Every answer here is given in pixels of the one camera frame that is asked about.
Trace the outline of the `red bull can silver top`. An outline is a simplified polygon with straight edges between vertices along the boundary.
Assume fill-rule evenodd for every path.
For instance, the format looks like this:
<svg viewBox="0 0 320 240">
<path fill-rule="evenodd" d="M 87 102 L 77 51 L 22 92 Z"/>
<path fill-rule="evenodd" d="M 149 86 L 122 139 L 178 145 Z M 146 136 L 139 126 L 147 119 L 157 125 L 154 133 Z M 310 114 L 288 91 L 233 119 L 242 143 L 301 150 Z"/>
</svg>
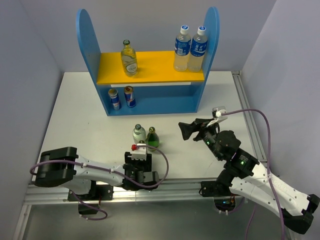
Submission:
<svg viewBox="0 0 320 240">
<path fill-rule="evenodd" d="M 120 101 L 120 98 L 119 98 L 118 91 L 115 88 L 111 88 L 108 91 L 108 95 L 110 97 L 110 101 L 111 101 L 111 104 L 113 106 L 113 109 L 114 110 L 120 110 L 122 105 L 121 105 L 121 101 Z"/>
</svg>

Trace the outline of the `green perrier bottle yellow label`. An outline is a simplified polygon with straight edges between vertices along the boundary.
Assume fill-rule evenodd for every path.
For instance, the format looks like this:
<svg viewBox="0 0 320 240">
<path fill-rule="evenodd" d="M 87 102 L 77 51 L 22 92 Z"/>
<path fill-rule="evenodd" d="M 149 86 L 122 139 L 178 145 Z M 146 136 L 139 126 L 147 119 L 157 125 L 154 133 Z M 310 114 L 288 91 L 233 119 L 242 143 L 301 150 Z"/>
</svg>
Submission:
<svg viewBox="0 0 320 240">
<path fill-rule="evenodd" d="M 158 148 L 160 145 L 159 136 L 157 135 L 156 129 L 153 126 L 151 126 L 148 130 L 146 143 L 147 143 L 147 145 L 155 147 L 155 148 Z"/>
</svg>

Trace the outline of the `clear chang glass bottle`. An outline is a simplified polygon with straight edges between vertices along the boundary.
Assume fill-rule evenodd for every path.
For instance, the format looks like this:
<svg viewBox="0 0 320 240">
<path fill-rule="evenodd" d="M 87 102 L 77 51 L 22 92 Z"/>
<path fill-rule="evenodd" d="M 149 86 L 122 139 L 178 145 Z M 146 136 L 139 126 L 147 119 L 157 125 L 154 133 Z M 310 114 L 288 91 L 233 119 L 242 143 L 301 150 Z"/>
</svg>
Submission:
<svg viewBox="0 0 320 240">
<path fill-rule="evenodd" d="M 127 76 L 132 77 L 136 75 L 138 71 L 137 54 L 128 39 L 124 40 L 122 43 L 123 49 L 120 53 L 120 57 L 123 70 Z"/>
</svg>

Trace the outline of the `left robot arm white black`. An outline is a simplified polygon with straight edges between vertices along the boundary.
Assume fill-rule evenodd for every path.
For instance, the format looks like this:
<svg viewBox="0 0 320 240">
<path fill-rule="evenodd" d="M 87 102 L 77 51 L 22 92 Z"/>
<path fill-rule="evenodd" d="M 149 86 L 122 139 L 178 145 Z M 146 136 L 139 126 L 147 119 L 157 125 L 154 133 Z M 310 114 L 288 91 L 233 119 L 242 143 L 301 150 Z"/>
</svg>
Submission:
<svg viewBox="0 0 320 240">
<path fill-rule="evenodd" d="M 89 160 L 78 155 L 75 147 L 49 150 L 30 172 L 35 186 L 65 187 L 86 200 L 96 197 L 98 182 L 129 191 L 153 190 L 160 184 L 158 172 L 152 170 L 152 155 L 143 145 L 125 152 L 123 165 Z"/>
</svg>

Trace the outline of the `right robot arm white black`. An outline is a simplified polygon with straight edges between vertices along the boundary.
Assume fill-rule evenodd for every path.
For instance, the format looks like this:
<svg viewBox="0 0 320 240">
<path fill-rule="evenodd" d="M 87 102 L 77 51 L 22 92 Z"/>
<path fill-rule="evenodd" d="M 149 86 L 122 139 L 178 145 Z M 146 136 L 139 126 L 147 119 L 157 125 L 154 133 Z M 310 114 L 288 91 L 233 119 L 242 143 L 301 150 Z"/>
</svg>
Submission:
<svg viewBox="0 0 320 240">
<path fill-rule="evenodd" d="M 197 118 L 192 123 L 178 124 L 182 138 L 193 133 L 195 142 L 203 141 L 214 157 L 225 161 L 223 171 L 214 181 L 201 182 L 203 197 L 222 197 L 231 194 L 243 196 L 283 217 L 284 225 L 298 234 L 305 234 L 313 222 L 313 213 L 320 199 L 314 194 L 302 193 L 267 168 L 250 153 L 241 149 L 232 130 L 220 130 L 218 123 Z"/>
</svg>

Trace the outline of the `red bull can red tab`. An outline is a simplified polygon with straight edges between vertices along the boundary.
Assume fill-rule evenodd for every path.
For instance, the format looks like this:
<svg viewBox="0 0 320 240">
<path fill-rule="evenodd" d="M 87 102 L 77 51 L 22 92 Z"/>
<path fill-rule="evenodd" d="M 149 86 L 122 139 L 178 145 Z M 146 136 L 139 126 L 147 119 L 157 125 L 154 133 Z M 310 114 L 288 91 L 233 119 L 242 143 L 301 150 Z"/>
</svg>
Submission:
<svg viewBox="0 0 320 240">
<path fill-rule="evenodd" d="M 132 86 L 126 86 L 124 88 L 124 97 L 128 107 L 133 108 L 136 106 L 136 99 L 134 96 L 134 89 Z"/>
</svg>

